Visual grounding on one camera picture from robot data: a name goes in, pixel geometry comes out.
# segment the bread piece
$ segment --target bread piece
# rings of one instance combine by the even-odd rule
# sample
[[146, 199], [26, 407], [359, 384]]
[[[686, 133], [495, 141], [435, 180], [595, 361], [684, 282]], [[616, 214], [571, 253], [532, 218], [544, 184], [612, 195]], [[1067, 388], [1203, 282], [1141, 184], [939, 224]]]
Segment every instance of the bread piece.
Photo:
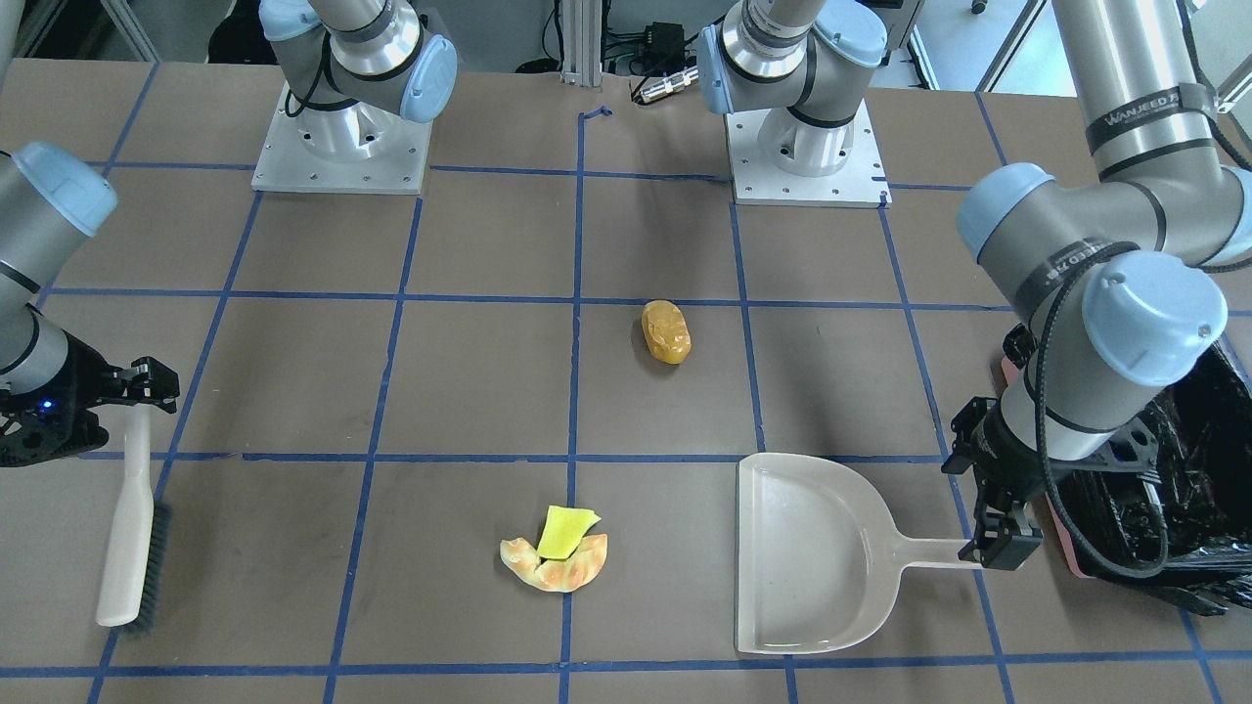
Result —
[[522, 581], [543, 591], [573, 591], [596, 579], [608, 555], [608, 536], [588, 535], [567, 560], [541, 562], [525, 537], [500, 541], [500, 559]]

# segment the white brush handle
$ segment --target white brush handle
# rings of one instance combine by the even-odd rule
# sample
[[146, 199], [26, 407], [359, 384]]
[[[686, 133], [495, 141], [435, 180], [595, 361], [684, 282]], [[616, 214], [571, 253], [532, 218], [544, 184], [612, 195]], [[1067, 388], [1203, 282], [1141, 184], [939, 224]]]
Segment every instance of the white brush handle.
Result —
[[100, 601], [95, 623], [120, 626], [139, 616], [148, 571], [148, 547], [153, 531], [153, 490], [149, 479], [151, 418], [148, 406], [136, 403], [126, 411], [125, 476], [113, 510], [109, 551], [104, 557]]

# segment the metal pole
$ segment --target metal pole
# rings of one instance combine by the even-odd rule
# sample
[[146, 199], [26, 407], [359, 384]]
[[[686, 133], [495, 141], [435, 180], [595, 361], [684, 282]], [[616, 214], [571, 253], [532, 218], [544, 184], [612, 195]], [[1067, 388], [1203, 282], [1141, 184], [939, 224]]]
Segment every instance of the metal pole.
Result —
[[992, 65], [987, 66], [983, 80], [978, 81], [978, 88], [975, 88], [978, 93], [995, 90], [995, 85], [1004, 78], [1004, 71], [1013, 61], [1013, 56], [1017, 56], [1018, 50], [1022, 49], [1022, 44], [1029, 36], [1030, 30], [1034, 29], [1034, 23], [1043, 15], [1045, 6], [1047, 3], [1044, 0], [1027, 0], [1025, 6], [1022, 8], [1022, 13], [1018, 14], [1017, 21], [1009, 29], [1008, 36], [1004, 38], [1004, 44], [1000, 44], [1000, 50], [992, 59]]

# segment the metal mounting plate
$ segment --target metal mounting plate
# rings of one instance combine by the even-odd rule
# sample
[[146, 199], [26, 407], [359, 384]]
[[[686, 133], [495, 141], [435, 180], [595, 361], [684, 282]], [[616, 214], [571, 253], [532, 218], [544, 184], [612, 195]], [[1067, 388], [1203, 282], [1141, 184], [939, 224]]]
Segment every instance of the metal mounting plate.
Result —
[[386, 150], [363, 162], [331, 162], [304, 147], [293, 120], [283, 114], [285, 98], [284, 84], [252, 175], [254, 190], [421, 194], [431, 145], [429, 124], [397, 120], [389, 128]]
[[891, 202], [878, 139], [861, 101], [848, 125], [848, 162], [829, 177], [801, 177], [775, 167], [761, 152], [756, 134], [769, 110], [726, 115], [730, 168], [735, 175], [735, 200], [747, 205], [815, 205], [824, 208], [878, 208]]

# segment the floor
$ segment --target floor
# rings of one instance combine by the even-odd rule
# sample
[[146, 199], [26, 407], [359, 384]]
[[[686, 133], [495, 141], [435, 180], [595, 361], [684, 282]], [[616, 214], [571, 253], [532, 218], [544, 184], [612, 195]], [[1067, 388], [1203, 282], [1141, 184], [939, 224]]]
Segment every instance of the floor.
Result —
[[[491, 74], [458, 79], [421, 199], [254, 193], [280, 85], [9, 74], [0, 147], [60, 143], [121, 199], [44, 312], [113, 361], [156, 356], [184, 396], [154, 423], [174, 524], [146, 638], [93, 623], [119, 445], [0, 474], [0, 700], [1246, 700], [1252, 615], [1077, 580], [1050, 540], [1017, 572], [905, 572], [849, 650], [734, 649], [746, 453], [836, 458], [905, 534], [968, 535], [944, 428], [994, 391], [1014, 318], [954, 215], [1007, 162], [1092, 183], [1073, 100], [871, 90], [894, 202], [830, 210], [736, 205], [696, 94], [642, 109], [625, 80]], [[1252, 360], [1252, 283], [1222, 283]], [[662, 297], [694, 336], [677, 368], [636, 327]], [[610, 536], [572, 596], [496, 556], [550, 504]]]

